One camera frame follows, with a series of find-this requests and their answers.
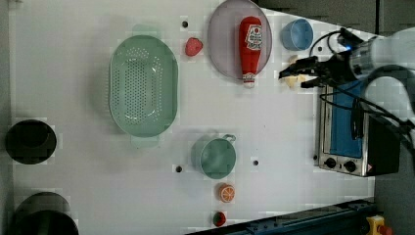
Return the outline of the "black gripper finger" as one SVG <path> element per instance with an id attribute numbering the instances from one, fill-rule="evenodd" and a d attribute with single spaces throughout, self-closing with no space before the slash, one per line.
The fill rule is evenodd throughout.
<path id="1" fill-rule="evenodd" d="M 316 56 L 296 60 L 279 72 L 279 77 L 297 76 L 299 74 L 313 74 L 318 64 Z"/>
<path id="2" fill-rule="evenodd" d="M 326 82 L 322 78 L 314 78 L 308 81 L 304 81 L 300 84 L 301 88 L 308 89 L 313 87 L 323 87 L 326 85 Z"/>

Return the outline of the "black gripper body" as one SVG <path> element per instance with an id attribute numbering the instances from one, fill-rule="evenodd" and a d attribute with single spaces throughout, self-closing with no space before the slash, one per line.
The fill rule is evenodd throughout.
<path id="1" fill-rule="evenodd" d="M 353 81 L 353 73 L 349 65 L 349 52 L 333 55 L 325 62 L 318 62 L 314 71 L 324 84 L 338 86 Z"/>

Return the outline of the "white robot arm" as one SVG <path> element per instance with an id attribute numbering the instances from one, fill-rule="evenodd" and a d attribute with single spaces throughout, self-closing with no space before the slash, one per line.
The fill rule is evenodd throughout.
<path id="1" fill-rule="evenodd" d="M 334 53 L 320 62 L 317 56 L 299 59 L 279 72 L 284 78 L 299 74 L 314 76 L 303 82 L 301 88 L 320 85 L 332 87 L 366 79 L 368 82 L 382 76 L 398 80 L 406 90 L 411 108 L 414 108 L 414 28 L 407 28 L 388 37 L 374 36 L 362 40 L 342 27 L 334 34 L 348 50 Z"/>

